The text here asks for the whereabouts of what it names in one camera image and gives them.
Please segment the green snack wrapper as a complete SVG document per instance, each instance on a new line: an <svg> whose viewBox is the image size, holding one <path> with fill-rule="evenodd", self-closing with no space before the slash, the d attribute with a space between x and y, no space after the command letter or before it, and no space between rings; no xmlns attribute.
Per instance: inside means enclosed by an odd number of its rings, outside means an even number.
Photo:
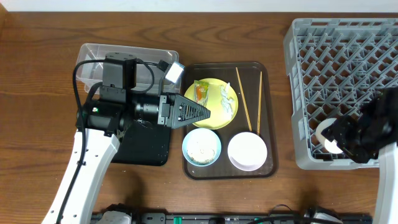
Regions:
<svg viewBox="0 0 398 224"><path fill-rule="evenodd" d="M194 81L194 100L202 106L206 106L208 101L209 83L204 81Z"/></svg>

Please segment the light blue bowl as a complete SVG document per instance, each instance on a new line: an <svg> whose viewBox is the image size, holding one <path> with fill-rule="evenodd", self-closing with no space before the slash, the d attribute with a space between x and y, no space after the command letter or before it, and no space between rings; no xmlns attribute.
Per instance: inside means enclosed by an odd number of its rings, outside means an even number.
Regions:
<svg viewBox="0 0 398 224"><path fill-rule="evenodd" d="M182 154L185 160L193 166L210 166L221 155L221 140L210 129L196 128L184 137Z"/></svg>

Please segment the white tissue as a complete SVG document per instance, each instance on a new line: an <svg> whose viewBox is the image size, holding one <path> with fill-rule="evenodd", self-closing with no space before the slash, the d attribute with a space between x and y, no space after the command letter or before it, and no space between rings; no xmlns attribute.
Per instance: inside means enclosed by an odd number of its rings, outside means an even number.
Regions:
<svg viewBox="0 0 398 224"><path fill-rule="evenodd" d="M229 116L232 116L234 113L232 108L234 100L228 96L229 89L230 89L230 83L227 83L225 86L220 86L221 105L223 107L224 112Z"/></svg>

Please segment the wooden chopstick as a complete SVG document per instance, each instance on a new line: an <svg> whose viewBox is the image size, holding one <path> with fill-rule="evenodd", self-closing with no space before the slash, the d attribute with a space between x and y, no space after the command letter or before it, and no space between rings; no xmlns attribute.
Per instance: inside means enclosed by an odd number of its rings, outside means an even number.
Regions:
<svg viewBox="0 0 398 224"><path fill-rule="evenodd" d="M237 79L238 79L239 89L240 89L240 92L241 92L241 98L242 98L242 101L243 101L244 112L245 112L246 120L247 120L247 124L248 124L248 129L249 129L250 132L252 132L251 120L250 120L249 113L248 113L249 111L248 111L248 107L247 107L247 104L246 104L246 99L245 99L245 95L244 95L244 90L243 90L243 86L242 86L239 70L238 70L237 67L235 69L236 69L236 76L237 76Z"/></svg>
<svg viewBox="0 0 398 224"><path fill-rule="evenodd" d="M259 94L258 94L258 107L257 107L257 135L260 136L261 128L261 101L262 101L262 72L259 76Z"/></svg>

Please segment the pink bowl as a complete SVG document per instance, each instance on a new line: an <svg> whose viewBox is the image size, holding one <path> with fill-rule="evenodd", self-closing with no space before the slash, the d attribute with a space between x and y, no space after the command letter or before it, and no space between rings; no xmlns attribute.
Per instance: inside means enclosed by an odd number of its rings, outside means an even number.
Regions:
<svg viewBox="0 0 398 224"><path fill-rule="evenodd" d="M260 136L242 132L233 136L227 148L228 158L239 170L259 169L267 160L267 146Z"/></svg>

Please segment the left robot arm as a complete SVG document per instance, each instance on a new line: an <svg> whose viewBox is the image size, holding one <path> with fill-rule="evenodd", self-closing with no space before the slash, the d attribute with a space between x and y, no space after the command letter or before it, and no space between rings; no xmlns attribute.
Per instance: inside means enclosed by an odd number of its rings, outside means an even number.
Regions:
<svg viewBox="0 0 398 224"><path fill-rule="evenodd" d="M89 90L81 102L76 85L78 62L72 75L78 107L76 133L70 161L44 223L89 223L104 175L122 143L134 134L133 127L182 126L208 119L210 110L178 94L148 89L136 90L138 65L150 70L132 54L110 52L101 60L103 79Z"/></svg>

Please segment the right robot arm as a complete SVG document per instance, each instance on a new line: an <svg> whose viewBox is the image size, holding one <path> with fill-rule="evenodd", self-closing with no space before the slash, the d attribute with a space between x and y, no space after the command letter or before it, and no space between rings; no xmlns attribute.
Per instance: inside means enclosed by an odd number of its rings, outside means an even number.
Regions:
<svg viewBox="0 0 398 224"><path fill-rule="evenodd" d="M373 223L397 223L397 88L385 88L361 109L361 117L328 118L315 136L330 153L357 164L379 161L379 186Z"/></svg>

